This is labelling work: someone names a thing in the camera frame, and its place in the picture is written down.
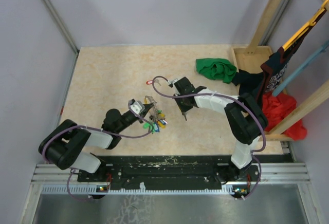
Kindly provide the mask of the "large keyring with tagged keys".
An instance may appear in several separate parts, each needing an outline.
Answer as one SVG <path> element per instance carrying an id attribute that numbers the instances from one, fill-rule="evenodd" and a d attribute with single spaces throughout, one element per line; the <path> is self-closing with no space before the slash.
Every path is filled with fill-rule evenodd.
<path id="1" fill-rule="evenodd" d="M 143 128 L 150 130 L 152 134 L 159 133 L 161 129 L 166 128 L 166 126 L 168 125 L 166 121 L 166 116 L 162 112 L 162 110 L 158 109 L 157 102 L 154 100 L 152 96 L 144 96 L 144 103 L 153 104 L 153 107 L 149 111 L 150 113 L 149 120 L 152 126 L 150 126 L 147 123 L 143 125 Z"/>

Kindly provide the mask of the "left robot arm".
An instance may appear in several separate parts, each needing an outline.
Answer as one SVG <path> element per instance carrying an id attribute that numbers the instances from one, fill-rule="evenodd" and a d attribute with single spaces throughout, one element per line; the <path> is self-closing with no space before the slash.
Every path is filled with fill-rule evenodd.
<path id="1" fill-rule="evenodd" d="M 70 119 L 64 120 L 40 144 L 38 151 L 44 160 L 56 165 L 59 169 L 79 169 L 88 172 L 96 181 L 103 180 L 107 169 L 101 165 L 101 160 L 92 153 L 87 153 L 85 147 L 114 149 L 122 138 L 137 139 L 146 135 L 128 136 L 121 132 L 136 121 L 144 121 L 154 104 L 142 104 L 131 99 L 129 110 L 121 113 L 118 109 L 110 109 L 105 115 L 101 128 L 78 125 Z"/>

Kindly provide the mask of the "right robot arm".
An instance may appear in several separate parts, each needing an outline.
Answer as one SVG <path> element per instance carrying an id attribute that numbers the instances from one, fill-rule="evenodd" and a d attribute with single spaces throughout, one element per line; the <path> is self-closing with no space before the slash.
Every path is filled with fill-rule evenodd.
<path id="1" fill-rule="evenodd" d="M 240 181 L 248 174 L 258 140 L 265 135 L 268 120 L 250 94 L 227 96 L 204 86 L 195 87 L 188 78 L 169 84 L 175 89 L 175 101 L 183 116 L 192 108 L 205 108 L 224 114 L 236 139 L 224 180 Z"/>

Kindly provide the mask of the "key with red tag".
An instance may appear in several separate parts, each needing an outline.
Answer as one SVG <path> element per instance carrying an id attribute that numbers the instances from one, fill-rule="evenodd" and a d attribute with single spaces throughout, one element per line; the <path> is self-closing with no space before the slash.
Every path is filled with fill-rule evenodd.
<path id="1" fill-rule="evenodd" d="M 158 84 L 159 86 L 161 86 L 161 84 L 160 84 L 160 82 L 159 82 L 158 79 L 146 81 L 146 85 L 153 85 L 153 84 Z"/>

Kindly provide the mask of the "green cloth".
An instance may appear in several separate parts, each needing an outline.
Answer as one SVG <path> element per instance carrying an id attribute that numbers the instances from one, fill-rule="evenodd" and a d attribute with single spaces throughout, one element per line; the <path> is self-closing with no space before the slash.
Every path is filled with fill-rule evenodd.
<path id="1" fill-rule="evenodd" d="M 196 59 L 196 71 L 209 80 L 221 80 L 230 84 L 237 72 L 237 68 L 223 58 Z"/>

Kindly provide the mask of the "dark navy shirt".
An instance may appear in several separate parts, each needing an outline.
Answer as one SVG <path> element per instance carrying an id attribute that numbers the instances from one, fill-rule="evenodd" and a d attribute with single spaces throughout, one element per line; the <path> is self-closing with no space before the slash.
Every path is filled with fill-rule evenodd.
<path id="1" fill-rule="evenodd" d="M 262 72 L 249 73 L 239 69 L 231 81 L 235 86 L 240 87 L 239 95 L 251 94 L 257 104 L 262 107 L 263 95 L 274 91 L 279 85 L 291 57 L 297 52 L 307 34 L 307 32 L 304 33 L 287 49 L 280 47 L 260 66 Z"/>

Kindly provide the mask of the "red cloth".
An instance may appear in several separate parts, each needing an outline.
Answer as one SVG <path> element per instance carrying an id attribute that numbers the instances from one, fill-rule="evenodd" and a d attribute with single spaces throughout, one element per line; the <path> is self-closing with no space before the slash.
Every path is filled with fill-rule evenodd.
<path id="1" fill-rule="evenodd" d="M 279 93 L 276 97 L 268 92 L 262 97 L 262 111 L 268 120 L 268 126 L 265 131 L 269 132 L 286 118 L 297 107 L 297 101 L 294 97 L 285 93 Z M 293 140 L 302 140 L 307 135 L 307 129 L 303 125 L 302 119 L 283 132 Z"/>

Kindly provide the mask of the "light blue hanger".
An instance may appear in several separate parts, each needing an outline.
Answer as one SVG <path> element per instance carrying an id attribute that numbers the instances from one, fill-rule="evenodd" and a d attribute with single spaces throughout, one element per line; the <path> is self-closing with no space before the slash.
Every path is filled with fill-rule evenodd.
<path id="1" fill-rule="evenodd" d="M 295 69 L 284 81 L 272 92 L 276 97 L 283 89 L 294 80 L 303 70 L 305 70 L 320 54 L 326 52 L 328 48 L 328 40 L 324 42 L 316 51 L 314 51 L 298 68 Z"/>

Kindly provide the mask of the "yellow hanger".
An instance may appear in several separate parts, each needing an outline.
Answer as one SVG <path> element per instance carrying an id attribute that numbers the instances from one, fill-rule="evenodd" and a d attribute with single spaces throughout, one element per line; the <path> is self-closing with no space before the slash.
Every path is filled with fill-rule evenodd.
<path id="1" fill-rule="evenodd" d="M 313 28 L 318 20 L 322 18 L 322 16 L 327 12 L 325 6 L 327 5 L 328 0 L 325 0 L 321 7 L 317 10 L 317 12 L 313 15 L 313 17 L 307 21 L 283 46 L 282 48 L 286 51 L 289 47 L 291 47 L 298 39 L 300 39 L 304 34 L 306 34 L 311 28 Z"/>

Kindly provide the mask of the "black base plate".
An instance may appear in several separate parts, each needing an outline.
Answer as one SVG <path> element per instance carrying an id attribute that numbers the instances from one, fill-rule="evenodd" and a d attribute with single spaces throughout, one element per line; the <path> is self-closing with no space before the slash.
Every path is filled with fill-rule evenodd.
<path id="1" fill-rule="evenodd" d="M 293 158 L 284 155 L 257 155 L 246 174 L 224 180 L 230 156 L 101 156 L 95 173 L 55 165 L 40 165 L 34 181 L 48 184 L 107 185 L 111 192 L 218 192 L 228 187 L 248 187 L 256 181 L 281 183 L 290 180 Z"/>

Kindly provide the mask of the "wooden rack frame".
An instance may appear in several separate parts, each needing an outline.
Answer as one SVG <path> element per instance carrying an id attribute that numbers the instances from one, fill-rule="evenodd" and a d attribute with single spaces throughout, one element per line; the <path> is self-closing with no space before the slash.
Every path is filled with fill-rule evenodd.
<path id="1" fill-rule="evenodd" d="M 273 18 L 279 13 L 279 6 L 283 0 L 269 0 L 263 14 L 259 20 L 254 36 L 247 47 L 231 47 L 233 63 L 237 68 L 256 73 L 260 66 L 273 54 L 271 47 L 260 46 L 259 43 L 265 35 L 266 29 L 273 24 Z M 304 118 L 307 114 L 321 105 L 328 99 L 328 81 L 323 83 L 314 91 L 305 101 L 276 125 L 270 132 L 265 135 L 269 141 L 293 141 L 293 138 L 283 134 L 283 132 Z"/>

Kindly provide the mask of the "grey corner wall post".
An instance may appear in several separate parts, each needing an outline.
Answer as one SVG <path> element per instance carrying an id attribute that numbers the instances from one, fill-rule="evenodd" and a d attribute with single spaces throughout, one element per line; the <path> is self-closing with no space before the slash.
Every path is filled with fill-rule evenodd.
<path id="1" fill-rule="evenodd" d="M 73 50 L 75 54 L 79 53 L 79 48 L 77 47 L 77 44 L 71 35 L 68 27 L 64 23 L 63 19 L 59 15 L 58 11 L 56 10 L 55 6 L 51 2 L 51 0 L 41 0 L 44 4 L 46 10 L 48 11 L 50 17 L 52 18 L 53 22 L 59 29 L 61 35 L 64 37 L 66 43 L 70 46 L 70 48 Z"/>

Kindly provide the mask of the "aluminium rail frame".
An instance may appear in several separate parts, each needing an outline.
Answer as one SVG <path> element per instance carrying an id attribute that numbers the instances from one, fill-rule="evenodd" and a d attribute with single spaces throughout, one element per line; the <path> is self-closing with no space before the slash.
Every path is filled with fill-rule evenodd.
<path id="1" fill-rule="evenodd" d="M 306 165 L 296 162 L 287 139 L 284 154 L 252 156 L 235 170 L 228 155 L 216 156 L 107 156 L 93 174 L 61 170 L 53 164 L 35 167 L 21 223 L 32 223 L 42 193 L 72 194 L 232 194 L 254 195 L 262 185 L 295 184 L 307 220 L 323 223 Z"/>

